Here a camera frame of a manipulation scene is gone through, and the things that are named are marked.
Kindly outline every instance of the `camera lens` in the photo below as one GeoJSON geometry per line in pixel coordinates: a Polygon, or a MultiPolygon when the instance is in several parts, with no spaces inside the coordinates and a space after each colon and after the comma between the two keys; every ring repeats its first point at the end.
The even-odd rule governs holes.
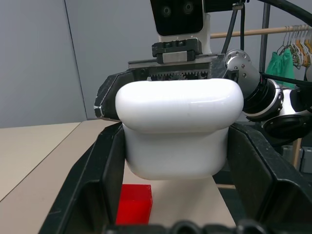
{"type": "Polygon", "coordinates": [[[171,15],[171,9],[170,9],[169,6],[164,6],[164,7],[162,8],[162,15],[163,15],[164,17],[169,17],[169,16],[171,15]]]}
{"type": "Polygon", "coordinates": [[[190,14],[193,12],[193,10],[194,10],[194,6],[193,6],[193,3],[191,1],[188,1],[184,4],[183,11],[185,14],[190,14]]]}

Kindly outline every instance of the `robotic arm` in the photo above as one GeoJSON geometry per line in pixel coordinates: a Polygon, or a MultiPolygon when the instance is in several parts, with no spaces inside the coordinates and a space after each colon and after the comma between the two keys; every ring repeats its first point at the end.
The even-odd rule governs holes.
{"type": "MultiPolygon", "coordinates": [[[[287,1],[280,0],[280,5],[273,0],[262,1],[311,24],[310,13],[287,1]]],[[[210,16],[206,13],[237,10],[243,2],[227,0],[220,6],[207,0],[151,0],[160,41],[152,46],[155,59],[129,62],[126,72],[109,76],[97,94],[97,117],[118,120],[115,96],[129,82],[147,78],[152,81],[227,78],[239,84],[244,97],[243,113],[248,120],[263,122],[264,130],[275,138],[295,140],[305,136],[312,122],[311,88],[283,89],[273,80],[277,77],[259,73],[242,50],[211,54],[210,16]]]]}

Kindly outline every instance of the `gray wall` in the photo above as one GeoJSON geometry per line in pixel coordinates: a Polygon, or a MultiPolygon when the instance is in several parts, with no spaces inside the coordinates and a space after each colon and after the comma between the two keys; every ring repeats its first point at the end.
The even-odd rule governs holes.
{"type": "Polygon", "coordinates": [[[0,2],[0,128],[83,121],[63,0],[0,2]]]}
{"type": "MultiPolygon", "coordinates": [[[[93,103],[99,86],[108,75],[127,69],[130,60],[150,59],[151,45],[157,42],[149,0],[66,0],[78,69],[88,118],[94,118],[93,103]]],[[[312,1],[293,0],[311,9],[312,1]]],[[[246,4],[246,30],[262,27],[263,3],[246,4]]],[[[231,12],[211,13],[211,32],[226,32],[231,12]]],[[[300,23],[295,17],[272,7],[270,27],[300,23]]],[[[235,30],[239,30],[240,13],[235,30]]],[[[270,35],[267,64],[272,51],[279,48],[284,35],[270,35]]],[[[259,67],[261,36],[245,38],[245,51],[259,67]]],[[[220,52],[224,39],[211,41],[212,52],[220,52]]],[[[229,49],[239,48],[232,38],[229,49]]]]}

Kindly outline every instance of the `wooden rod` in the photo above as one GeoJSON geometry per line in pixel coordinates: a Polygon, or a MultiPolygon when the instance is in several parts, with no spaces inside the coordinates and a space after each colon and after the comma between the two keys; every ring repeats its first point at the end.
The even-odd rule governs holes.
{"type": "MultiPolygon", "coordinates": [[[[263,35],[263,34],[274,34],[274,33],[286,33],[286,32],[301,32],[306,30],[311,30],[312,28],[308,25],[301,25],[299,27],[281,27],[281,28],[263,28],[263,29],[254,29],[254,30],[246,30],[245,36],[253,36],[253,35],[263,35]]],[[[227,33],[211,33],[210,38],[225,38],[227,33]]],[[[240,32],[235,31],[232,33],[232,37],[239,37],[240,32]]]]}

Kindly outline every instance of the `black cable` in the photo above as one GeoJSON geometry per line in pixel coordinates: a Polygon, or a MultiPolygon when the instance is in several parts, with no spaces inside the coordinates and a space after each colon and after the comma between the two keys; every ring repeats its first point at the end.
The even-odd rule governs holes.
{"type": "Polygon", "coordinates": [[[233,30],[234,30],[236,16],[237,16],[237,10],[233,10],[232,16],[231,16],[229,30],[228,30],[228,33],[226,35],[225,42],[224,42],[224,45],[223,45],[223,48],[222,48],[222,51],[221,51],[222,54],[225,54],[228,51],[228,48],[229,48],[229,45],[230,45],[230,41],[231,41],[231,37],[232,37],[232,33],[233,33],[233,30]]]}
{"type": "Polygon", "coordinates": [[[273,80],[278,80],[278,81],[282,81],[282,82],[286,82],[286,83],[290,83],[290,84],[296,84],[298,86],[312,88],[312,82],[309,82],[309,81],[302,81],[302,80],[296,80],[296,79],[289,79],[289,78],[285,78],[285,77],[278,77],[278,76],[269,75],[266,73],[260,73],[260,74],[261,74],[262,78],[273,79],[273,80]]]}
{"type": "Polygon", "coordinates": [[[293,141],[295,141],[297,139],[289,139],[289,140],[285,140],[283,142],[279,142],[279,143],[276,143],[276,144],[272,144],[272,147],[279,147],[279,146],[282,146],[282,145],[287,145],[289,143],[292,143],[293,141]]]}
{"type": "Polygon", "coordinates": [[[258,1],[275,6],[278,9],[281,9],[297,17],[298,19],[304,21],[305,23],[307,23],[309,26],[312,27],[312,14],[289,1],[286,0],[258,0],[258,1]]]}
{"type": "Polygon", "coordinates": [[[240,11],[240,49],[245,50],[245,4],[240,11]]]}

